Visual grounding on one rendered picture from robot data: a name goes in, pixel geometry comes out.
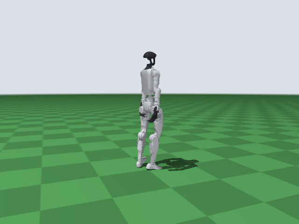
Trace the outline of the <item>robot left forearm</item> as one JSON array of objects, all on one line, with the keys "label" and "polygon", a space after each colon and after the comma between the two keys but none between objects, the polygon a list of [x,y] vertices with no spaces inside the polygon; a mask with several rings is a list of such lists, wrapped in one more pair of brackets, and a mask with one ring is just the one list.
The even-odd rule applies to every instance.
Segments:
[{"label": "robot left forearm", "polygon": [[143,105],[144,101],[146,101],[146,98],[147,98],[147,95],[144,95],[143,90],[142,90],[142,99],[141,99],[142,105]]}]

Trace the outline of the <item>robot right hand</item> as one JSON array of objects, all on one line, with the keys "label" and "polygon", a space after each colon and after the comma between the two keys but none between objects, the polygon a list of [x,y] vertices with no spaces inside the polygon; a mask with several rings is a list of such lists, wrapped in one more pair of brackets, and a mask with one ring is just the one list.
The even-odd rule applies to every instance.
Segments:
[{"label": "robot right hand", "polygon": [[150,120],[147,120],[148,122],[154,122],[155,120],[156,120],[156,118],[157,118],[157,113],[159,112],[159,111],[157,111],[157,107],[155,106],[155,108],[154,108],[154,113],[152,114],[152,116],[151,116],[151,118],[150,118]]}]

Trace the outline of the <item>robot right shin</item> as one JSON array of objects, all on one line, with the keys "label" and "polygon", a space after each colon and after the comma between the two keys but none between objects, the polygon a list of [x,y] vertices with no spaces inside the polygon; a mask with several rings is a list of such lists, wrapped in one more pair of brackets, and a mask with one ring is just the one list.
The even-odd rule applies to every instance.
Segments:
[{"label": "robot right shin", "polygon": [[156,155],[158,153],[158,148],[159,148],[159,139],[157,136],[153,136],[151,139],[152,142],[149,143],[150,163],[152,165],[155,165]]}]

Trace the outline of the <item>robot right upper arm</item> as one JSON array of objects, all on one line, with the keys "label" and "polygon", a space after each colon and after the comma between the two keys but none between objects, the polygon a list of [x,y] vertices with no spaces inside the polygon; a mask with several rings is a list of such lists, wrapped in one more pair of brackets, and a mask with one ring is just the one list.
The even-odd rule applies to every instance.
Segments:
[{"label": "robot right upper arm", "polygon": [[153,77],[153,92],[156,93],[156,89],[159,85],[160,72],[157,70],[152,70],[151,75]]}]

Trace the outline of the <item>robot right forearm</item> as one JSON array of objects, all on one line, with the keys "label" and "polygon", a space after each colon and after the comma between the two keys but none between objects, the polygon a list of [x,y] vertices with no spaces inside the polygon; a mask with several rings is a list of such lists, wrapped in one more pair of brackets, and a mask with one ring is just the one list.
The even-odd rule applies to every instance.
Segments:
[{"label": "robot right forearm", "polygon": [[157,88],[156,93],[154,95],[154,107],[157,107],[157,111],[160,110],[160,94],[161,94],[161,89]]}]

